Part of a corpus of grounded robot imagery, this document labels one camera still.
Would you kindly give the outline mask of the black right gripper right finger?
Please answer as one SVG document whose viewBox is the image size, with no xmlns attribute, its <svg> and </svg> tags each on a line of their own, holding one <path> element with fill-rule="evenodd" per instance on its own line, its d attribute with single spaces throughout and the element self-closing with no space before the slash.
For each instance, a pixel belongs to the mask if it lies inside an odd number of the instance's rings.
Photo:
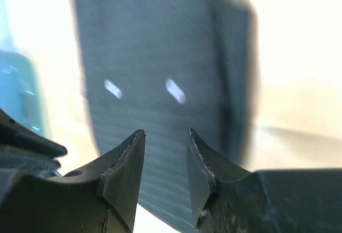
<svg viewBox="0 0 342 233">
<path fill-rule="evenodd" d="M 341 170 L 247 171 L 192 129 L 186 166 L 199 232 L 341 232 Z"/>
</svg>

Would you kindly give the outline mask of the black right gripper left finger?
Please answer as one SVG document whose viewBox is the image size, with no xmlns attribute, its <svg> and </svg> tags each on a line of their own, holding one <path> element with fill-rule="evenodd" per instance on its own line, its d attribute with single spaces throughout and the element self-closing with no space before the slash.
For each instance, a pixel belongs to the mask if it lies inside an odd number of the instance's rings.
<svg viewBox="0 0 342 233">
<path fill-rule="evenodd" d="M 145 132 L 63 177 L 1 170 L 1 232 L 132 232 Z"/>
</svg>

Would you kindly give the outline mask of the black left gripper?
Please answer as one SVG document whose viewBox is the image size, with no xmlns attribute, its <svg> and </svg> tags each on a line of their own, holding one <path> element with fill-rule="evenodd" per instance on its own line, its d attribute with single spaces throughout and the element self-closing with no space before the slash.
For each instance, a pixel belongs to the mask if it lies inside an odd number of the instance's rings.
<svg viewBox="0 0 342 233">
<path fill-rule="evenodd" d="M 58 157 L 67 149 L 46 139 L 1 111 L 1 169 L 19 169 L 38 177 L 58 176 Z"/>
</svg>

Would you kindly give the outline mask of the black pinstriped long sleeve shirt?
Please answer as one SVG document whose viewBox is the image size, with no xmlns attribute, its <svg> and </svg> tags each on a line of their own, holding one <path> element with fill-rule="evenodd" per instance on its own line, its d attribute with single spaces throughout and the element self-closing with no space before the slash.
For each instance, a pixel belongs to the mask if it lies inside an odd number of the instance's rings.
<svg viewBox="0 0 342 233">
<path fill-rule="evenodd" d="M 101 154 L 146 134 L 139 204 L 194 232 L 185 153 L 194 129 L 240 162 L 251 8 L 237 0 L 73 0 Z"/>
</svg>

